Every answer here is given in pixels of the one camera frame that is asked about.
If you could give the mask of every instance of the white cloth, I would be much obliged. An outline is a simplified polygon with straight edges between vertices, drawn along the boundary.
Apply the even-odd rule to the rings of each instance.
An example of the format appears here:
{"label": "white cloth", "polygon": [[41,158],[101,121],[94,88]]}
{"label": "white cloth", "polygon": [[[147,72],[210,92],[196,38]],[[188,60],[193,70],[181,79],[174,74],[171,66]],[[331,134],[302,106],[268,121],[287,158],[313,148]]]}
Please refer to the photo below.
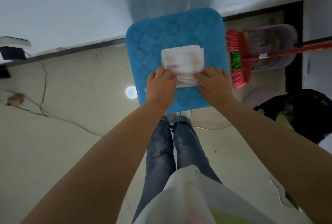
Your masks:
{"label": "white cloth", "polygon": [[142,210],[134,224],[273,224],[226,186],[194,165],[181,168]]}
{"label": "white cloth", "polygon": [[204,68],[204,48],[196,45],[161,50],[161,63],[177,74],[177,88],[197,86],[193,75]]}

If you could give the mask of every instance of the jeans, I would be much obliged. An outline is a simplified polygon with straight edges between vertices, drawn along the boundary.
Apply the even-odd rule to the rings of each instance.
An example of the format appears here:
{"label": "jeans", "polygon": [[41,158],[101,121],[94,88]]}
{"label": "jeans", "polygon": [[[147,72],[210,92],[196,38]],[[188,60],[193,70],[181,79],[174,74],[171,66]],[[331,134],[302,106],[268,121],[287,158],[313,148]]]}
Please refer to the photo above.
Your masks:
{"label": "jeans", "polygon": [[172,140],[170,124],[166,116],[161,118],[151,136],[146,152],[143,193],[132,223],[135,222],[143,208],[163,191],[169,177],[176,171],[173,142],[178,156],[177,169],[193,164],[203,175],[221,183],[210,167],[209,160],[205,156],[189,118],[176,116],[172,124],[174,125],[174,140]]}

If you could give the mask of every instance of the hand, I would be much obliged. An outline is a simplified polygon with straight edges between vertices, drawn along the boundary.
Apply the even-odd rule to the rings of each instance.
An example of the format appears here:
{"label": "hand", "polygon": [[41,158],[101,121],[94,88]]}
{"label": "hand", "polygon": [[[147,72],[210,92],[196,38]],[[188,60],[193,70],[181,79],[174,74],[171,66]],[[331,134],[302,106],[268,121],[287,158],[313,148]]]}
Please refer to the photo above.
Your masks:
{"label": "hand", "polygon": [[229,74],[226,70],[218,67],[205,67],[201,73],[195,74],[195,78],[203,84],[203,86],[198,85],[197,87],[204,99],[214,108],[219,108],[227,101],[234,100]]}
{"label": "hand", "polygon": [[146,86],[146,102],[151,102],[164,112],[172,105],[177,83],[176,74],[172,70],[159,67],[149,74]]}

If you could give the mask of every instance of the tile floor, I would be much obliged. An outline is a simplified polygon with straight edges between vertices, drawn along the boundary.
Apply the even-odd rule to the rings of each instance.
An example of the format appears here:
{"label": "tile floor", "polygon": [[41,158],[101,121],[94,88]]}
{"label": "tile floor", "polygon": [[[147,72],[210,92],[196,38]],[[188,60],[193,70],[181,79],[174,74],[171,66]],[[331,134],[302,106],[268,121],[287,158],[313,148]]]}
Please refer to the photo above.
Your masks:
{"label": "tile floor", "polygon": [[[225,24],[226,29],[282,22],[282,13]],[[48,87],[43,107],[53,116],[75,122],[97,135],[139,106],[125,89],[134,85],[127,50],[112,46],[43,61]],[[0,89],[23,92],[40,103],[44,72],[39,62],[10,69]],[[252,81],[234,90],[244,101],[255,89],[284,91],[284,69],[256,72]],[[10,93],[0,91],[4,102]],[[24,108],[38,112],[31,102]],[[99,139],[76,125],[0,106],[1,223],[18,223],[81,156]],[[270,175],[237,130],[215,109],[192,111],[190,118],[212,168],[222,182],[276,223],[311,223],[304,213],[281,205]],[[131,223],[145,176],[145,157],[124,199],[118,223]]]}

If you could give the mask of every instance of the shoe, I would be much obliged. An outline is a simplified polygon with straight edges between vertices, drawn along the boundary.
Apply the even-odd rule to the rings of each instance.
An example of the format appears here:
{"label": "shoe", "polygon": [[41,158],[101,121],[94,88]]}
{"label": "shoe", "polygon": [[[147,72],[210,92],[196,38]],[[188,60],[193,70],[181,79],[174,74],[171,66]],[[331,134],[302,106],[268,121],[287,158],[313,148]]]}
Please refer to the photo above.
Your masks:
{"label": "shoe", "polygon": [[187,118],[189,118],[190,115],[190,110],[185,110],[185,111],[181,111],[181,112],[176,112],[177,116],[185,116]]}

